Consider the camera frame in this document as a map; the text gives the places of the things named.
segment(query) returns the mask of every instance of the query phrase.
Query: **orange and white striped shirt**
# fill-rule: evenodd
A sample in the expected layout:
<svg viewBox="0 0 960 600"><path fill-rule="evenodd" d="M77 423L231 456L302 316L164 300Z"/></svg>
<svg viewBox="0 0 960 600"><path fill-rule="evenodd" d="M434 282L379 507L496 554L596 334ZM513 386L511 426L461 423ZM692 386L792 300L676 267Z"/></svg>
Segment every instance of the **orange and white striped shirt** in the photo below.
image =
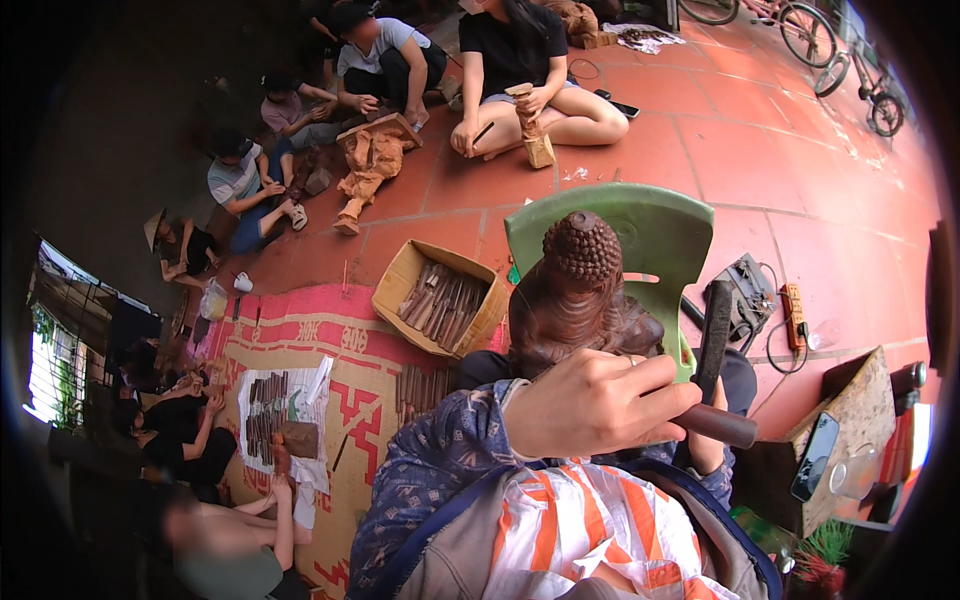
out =
<svg viewBox="0 0 960 600"><path fill-rule="evenodd" d="M641 598L739 598L703 575L684 507L653 484L588 459L510 478L484 600L553 600L600 563Z"/></svg>

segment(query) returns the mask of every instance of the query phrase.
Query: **face mask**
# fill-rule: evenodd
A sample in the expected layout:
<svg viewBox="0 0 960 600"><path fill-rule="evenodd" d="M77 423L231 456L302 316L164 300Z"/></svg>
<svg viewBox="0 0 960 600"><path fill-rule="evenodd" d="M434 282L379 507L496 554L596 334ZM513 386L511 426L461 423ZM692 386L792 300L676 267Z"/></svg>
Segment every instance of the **face mask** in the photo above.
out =
<svg viewBox="0 0 960 600"><path fill-rule="evenodd" d="M460 5L461 9L470 14L480 14L483 12L483 5L477 2L477 0L460 0L457 4Z"/></svg>

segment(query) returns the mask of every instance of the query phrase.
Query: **plastic bag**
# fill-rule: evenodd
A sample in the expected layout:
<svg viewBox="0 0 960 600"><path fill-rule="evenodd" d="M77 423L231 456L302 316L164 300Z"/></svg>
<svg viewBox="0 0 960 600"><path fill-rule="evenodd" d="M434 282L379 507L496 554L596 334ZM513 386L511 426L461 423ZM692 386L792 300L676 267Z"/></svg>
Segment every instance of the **plastic bag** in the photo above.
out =
<svg viewBox="0 0 960 600"><path fill-rule="evenodd" d="M227 291L212 277L200 299L200 316L209 321L220 321L227 314Z"/></svg>

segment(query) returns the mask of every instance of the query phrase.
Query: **white cup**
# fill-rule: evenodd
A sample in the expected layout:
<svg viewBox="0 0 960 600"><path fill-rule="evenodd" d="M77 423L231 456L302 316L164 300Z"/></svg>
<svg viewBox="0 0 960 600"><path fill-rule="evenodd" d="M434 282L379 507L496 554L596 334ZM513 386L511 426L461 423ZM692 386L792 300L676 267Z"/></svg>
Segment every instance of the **white cup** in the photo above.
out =
<svg viewBox="0 0 960 600"><path fill-rule="evenodd" d="M233 288L237 292L247 293L253 289L253 282L250 281L250 278L247 277L246 273L241 272L236 279L233 280Z"/></svg>

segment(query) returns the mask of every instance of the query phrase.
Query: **wooden buddha statue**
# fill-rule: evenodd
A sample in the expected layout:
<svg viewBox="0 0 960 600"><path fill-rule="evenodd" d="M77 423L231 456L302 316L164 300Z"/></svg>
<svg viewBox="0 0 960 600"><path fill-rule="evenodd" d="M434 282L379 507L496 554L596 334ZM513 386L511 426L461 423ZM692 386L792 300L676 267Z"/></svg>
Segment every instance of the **wooden buddha statue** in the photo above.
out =
<svg viewBox="0 0 960 600"><path fill-rule="evenodd" d="M543 258L510 296L510 363L533 379L578 348L662 354L663 325L623 293L623 259L613 229L577 210L543 238Z"/></svg>

